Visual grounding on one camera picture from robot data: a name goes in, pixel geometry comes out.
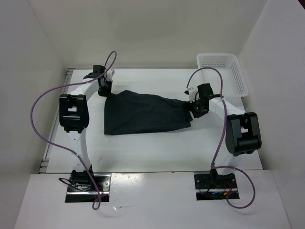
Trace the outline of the dark navy shorts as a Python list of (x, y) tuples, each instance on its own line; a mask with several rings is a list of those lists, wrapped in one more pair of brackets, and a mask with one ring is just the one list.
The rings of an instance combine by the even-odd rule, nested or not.
[(125, 90), (105, 101), (104, 134), (170, 132), (188, 128), (193, 120), (186, 102)]

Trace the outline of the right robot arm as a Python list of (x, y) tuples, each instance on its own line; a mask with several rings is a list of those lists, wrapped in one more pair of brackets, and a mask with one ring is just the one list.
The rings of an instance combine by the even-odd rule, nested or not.
[(209, 83), (201, 84), (196, 89), (189, 87), (184, 93), (189, 96), (186, 108), (194, 118), (212, 112), (224, 121), (221, 142), (216, 154), (220, 152), (222, 143), (225, 143), (228, 153), (220, 165), (215, 164), (217, 156), (214, 156), (209, 171), (210, 184), (213, 187), (221, 187), (238, 166), (241, 155), (252, 154), (261, 148), (258, 116), (254, 112), (245, 112), (237, 108), (220, 94), (214, 94)]

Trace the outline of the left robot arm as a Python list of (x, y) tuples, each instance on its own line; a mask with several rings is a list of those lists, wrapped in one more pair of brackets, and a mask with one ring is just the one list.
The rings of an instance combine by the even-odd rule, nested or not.
[(102, 65), (94, 65), (93, 71), (83, 78), (81, 85), (69, 94), (61, 94), (59, 98), (59, 122), (76, 156), (68, 185), (76, 190), (88, 191), (95, 185), (86, 145), (86, 128), (90, 121), (87, 102), (96, 92), (104, 97), (111, 95), (113, 76), (114, 69), (106, 70)]

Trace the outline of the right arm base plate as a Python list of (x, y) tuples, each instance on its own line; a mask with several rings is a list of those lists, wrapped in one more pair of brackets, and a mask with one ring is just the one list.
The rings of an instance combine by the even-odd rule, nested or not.
[(233, 173), (229, 175), (218, 175), (214, 180), (209, 172), (194, 173), (194, 185), (196, 200), (225, 200), (239, 199), (237, 183)]

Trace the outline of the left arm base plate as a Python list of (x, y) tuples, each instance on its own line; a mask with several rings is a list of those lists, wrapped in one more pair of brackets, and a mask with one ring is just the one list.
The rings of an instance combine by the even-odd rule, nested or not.
[[(109, 202), (111, 175), (95, 174), (94, 180), (100, 191), (101, 202)], [(94, 185), (72, 183), (71, 178), (62, 178), (62, 181), (67, 183), (65, 203), (93, 203), (98, 198)]]

